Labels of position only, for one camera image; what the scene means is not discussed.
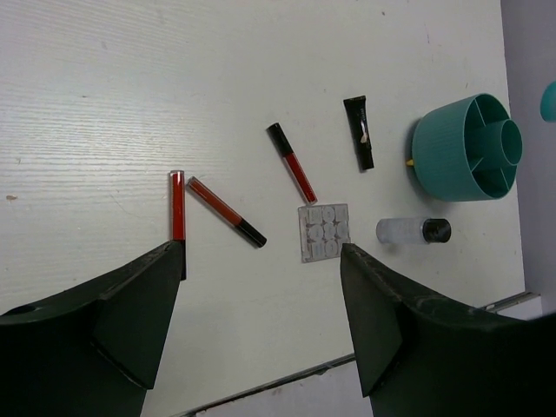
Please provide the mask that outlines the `red lip gloss black cap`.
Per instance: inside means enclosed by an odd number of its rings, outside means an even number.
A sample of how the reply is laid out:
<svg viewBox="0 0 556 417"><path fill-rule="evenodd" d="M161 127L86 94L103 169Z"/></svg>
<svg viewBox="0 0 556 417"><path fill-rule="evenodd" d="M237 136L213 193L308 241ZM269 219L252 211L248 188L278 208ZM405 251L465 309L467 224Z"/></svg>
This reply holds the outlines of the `red lip gloss black cap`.
<svg viewBox="0 0 556 417"><path fill-rule="evenodd" d="M187 186L193 195L223 219L235 232L255 248L263 248L267 238L198 178L191 176Z"/></svg>

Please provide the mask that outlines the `black squeeze tube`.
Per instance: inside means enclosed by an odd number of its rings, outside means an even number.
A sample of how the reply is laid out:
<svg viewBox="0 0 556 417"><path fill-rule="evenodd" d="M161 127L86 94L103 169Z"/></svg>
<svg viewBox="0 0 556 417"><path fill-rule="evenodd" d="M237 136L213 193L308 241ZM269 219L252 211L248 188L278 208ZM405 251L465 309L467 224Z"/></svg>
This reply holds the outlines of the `black squeeze tube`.
<svg viewBox="0 0 556 417"><path fill-rule="evenodd" d="M372 145L367 125L366 97L357 96L343 100L354 141L360 171L374 168Z"/></svg>

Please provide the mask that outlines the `red lip gloss tube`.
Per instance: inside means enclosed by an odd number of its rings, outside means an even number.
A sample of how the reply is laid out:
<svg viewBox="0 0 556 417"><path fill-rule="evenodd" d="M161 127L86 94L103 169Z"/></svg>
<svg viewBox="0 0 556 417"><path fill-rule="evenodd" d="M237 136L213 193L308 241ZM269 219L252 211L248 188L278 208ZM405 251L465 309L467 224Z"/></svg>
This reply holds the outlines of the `red lip gloss tube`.
<svg viewBox="0 0 556 417"><path fill-rule="evenodd" d="M171 191L171 235L172 240L181 246L182 253L182 277L187 279L186 272L186 223L185 223L185 176L182 170L172 170L169 172L169 182Z"/></svg>

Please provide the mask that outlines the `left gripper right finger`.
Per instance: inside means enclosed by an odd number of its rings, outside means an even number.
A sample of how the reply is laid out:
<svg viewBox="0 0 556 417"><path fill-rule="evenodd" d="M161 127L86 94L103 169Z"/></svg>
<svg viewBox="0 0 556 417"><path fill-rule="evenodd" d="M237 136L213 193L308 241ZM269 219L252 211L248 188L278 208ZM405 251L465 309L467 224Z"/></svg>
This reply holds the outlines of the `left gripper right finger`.
<svg viewBox="0 0 556 417"><path fill-rule="evenodd" d="M555 318L522 321L407 278L354 244L341 286L376 416L552 416Z"/></svg>

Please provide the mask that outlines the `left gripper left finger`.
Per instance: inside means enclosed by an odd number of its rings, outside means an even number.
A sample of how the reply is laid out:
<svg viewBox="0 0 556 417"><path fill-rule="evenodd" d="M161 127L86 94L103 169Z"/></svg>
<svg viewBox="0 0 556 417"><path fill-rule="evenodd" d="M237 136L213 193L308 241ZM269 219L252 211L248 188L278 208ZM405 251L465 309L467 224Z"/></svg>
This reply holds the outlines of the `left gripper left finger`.
<svg viewBox="0 0 556 417"><path fill-rule="evenodd" d="M182 244L1 316L3 416L138 416L182 281Z"/></svg>

